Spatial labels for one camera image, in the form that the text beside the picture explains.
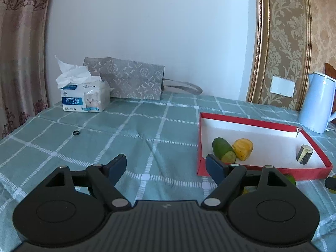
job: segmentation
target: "wall switch plate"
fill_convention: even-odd
[[[295,82],[278,76],[272,77],[270,92],[285,97],[293,97]]]

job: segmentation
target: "kettle spout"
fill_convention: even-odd
[[[308,74],[309,79],[309,85],[311,84],[311,81],[313,80],[314,74]]]

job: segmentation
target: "gold molding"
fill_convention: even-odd
[[[296,104],[295,110],[300,111],[303,99],[306,94],[307,89],[307,81],[308,81],[308,73],[310,69],[310,57],[311,57],[311,39],[312,39],[312,29],[311,29],[311,9],[310,9],[310,0],[305,0],[306,2],[306,23],[307,23],[307,30],[306,30],[306,54],[305,54],[305,67],[302,72],[302,79],[301,79],[301,92],[298,95],[298,102]]]
[[[259,103],[268,57],[270,7],[269,0],[257,0],[257,29],[254,63],[246,101]]]

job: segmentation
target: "red box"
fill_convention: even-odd
[[[211,143],[214,138],[221,136],[218,134],[226,134],[227,137],[221,137],[231,145],[238,138],[248,138],[253,142],[251,156],[246,161],[236,160],[236,163],[244,165],[248,170],[262,170],[264,165],[273,165],[281,173],[291,174],[295,180],[313,180],[327,178],[333,168],[314,140],[303,129],[298,132],[296,126],[211,113],[201,113],[199,120],[199,176],[209,176],[205,157],[213,153]],[[306,165],[296,161],[296,154],[302,144],[310,145],[314,150]]]

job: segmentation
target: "black robotic gripper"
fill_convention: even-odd
[[[305,251],[319,224],[315,205],[273,166],[247,171],[214,155],[206,168],[218,187],[197,201],[136,201],[114,187],[126,170],[118,155],[85,171],[55,169],[15,208],[23,241],[15,252]],[[90,195],[75,187],[88,187]],[[242,194],[244,187],[257,186]]]

